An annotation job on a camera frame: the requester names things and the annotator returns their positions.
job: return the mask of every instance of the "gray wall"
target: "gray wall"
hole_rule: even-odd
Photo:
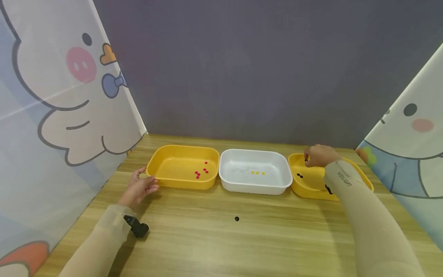
[[[94,2],[156,134],[354,148],[443,42],[440,0]]]

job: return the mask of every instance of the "plastic tray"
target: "plastic tray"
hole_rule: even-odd
[[[221,154],[219,175],[228,191],[278,195],[292,183],[285,157],[276,152],[228,149]]]
[[[154,153],[146,167],[159,185],[205,190],[215,183],[220,154],[207,147],[165,145]]]
[[[374,186],[363,171],[361,171],[361,169],[354,162],[348,159],[344,160],[350,163],[357,170],[366,186],[368,186],[370,190],[374,191]],[[324,168],[307,168],[305,166],[303,154],[292,154],[289,156],[288,161],[289,166],[291,167],[292,176],[294,177],[294,182],[292,183],[291,188],[298,196],[304,198],[338,201],[338,198],[333,194],[333,192],[328,191],[328,188],[323,181],[323,177],[325,176]]]

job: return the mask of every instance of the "hand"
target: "hand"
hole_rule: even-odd
[[[128,182],[128,187],[117,204],[134,209],[148,195],[159,189],[155,176],[140,179],[140,174],[146,170],[142,167],[135,170]]]
[[[306,147],[304,151],[305,165],[307,167],[325,167],[330,163],[341,160],[339,154],[330,146],[316,144]]]

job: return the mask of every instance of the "cartoon eye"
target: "cartoon eye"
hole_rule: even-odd
[[[91,46],[92,45],[92,38],[90,35],[88,35],[87,33],[83,33],[82,34],[82,39],[83,42],[87,45],[87,46]]]
[[[414,103],[407,105],[403,110],[404,115],[407,117],[414,115],[416,112],[417,112],[417,105]]]

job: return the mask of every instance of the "blue bow tie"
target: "blue bow tie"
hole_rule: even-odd
[[[121,71],[118,77],[114,77],[109,73],[103,75],[103,78],[101,79],[101,87],[103,88],[103,91],[107,97],[115,98],[118,94],[118,89],[120,86],[128,87]]]

